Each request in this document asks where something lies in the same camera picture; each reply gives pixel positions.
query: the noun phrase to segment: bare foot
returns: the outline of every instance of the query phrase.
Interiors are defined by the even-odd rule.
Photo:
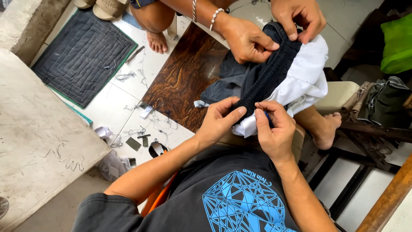
[[[167,43],[166,38],[163,35],[163,32],[154,33],[150,31],[146,31],[147,33],[147,40],[149,41],[149,47],[155,51],[160,52],[167,52]]]
[[[321,133],[313,136],[313,142],[321,150],[327,150],[332,147],[333,139],[335,138],[336,129],[342,123],[342,116],[339,113],[328,114],[324,116],[325,128]]]

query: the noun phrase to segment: green bag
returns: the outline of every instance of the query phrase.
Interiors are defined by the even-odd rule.
[[[381,29],[385,35],[382,72],[395,74],[412,69],[412,13],[381,24]]]

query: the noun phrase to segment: graphic print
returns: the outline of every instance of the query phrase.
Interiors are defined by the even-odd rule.
[[[278,194],[246,173],[234,171],[203,194],[213,232],[293,232],[285,227],[285,207]]]

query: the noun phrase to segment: hand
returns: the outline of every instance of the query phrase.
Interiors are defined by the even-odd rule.
[[[298,39],[307,44],[326,26],[326,19],[315,0],[272,0],[271,4],[273,16],[292,41]],[[304,29],[299,35],[293,22]]]
[[[217,143],[232,128],[233,124],[246,114],[246,107],[239,107],[228,113],[229,108],[237,101],[239,101],[238,97],[228,97],[211,104],[203,119],[202,126],[194,137],[205,147]]]
[[[225,16],[227,17],[225,28],[220,33],[226,39],[238,63],[243,64],[248,61],[265,62],[272,51],[279,49],[279,44],[273,42],[254,23],[229,15]]]
[[[295,120],[286,113],[285,108],[276,101],[256,102],[255,111],[257,138],[263,151],[274,164],[293,160],[292,140],[295,133]],[[274,128],[269,127],[266,111]]]

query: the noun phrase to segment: quilted mat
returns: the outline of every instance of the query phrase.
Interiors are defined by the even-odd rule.
[[[84,108],[136,47],[136,42],[92,10],[77,10],[32,70],[46,85]]]

